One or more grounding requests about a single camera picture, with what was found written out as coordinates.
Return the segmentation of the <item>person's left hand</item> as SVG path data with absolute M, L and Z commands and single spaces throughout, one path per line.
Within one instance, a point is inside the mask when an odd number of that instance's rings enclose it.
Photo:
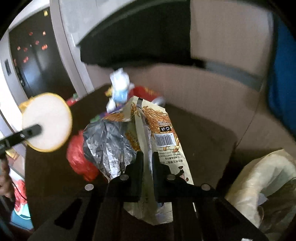
M 14 187 L 9 173 L 10 167 L 7 159 L 1 159 L 1 196 L 5 196 L 10 200 L 13 200 L 15 197 Z

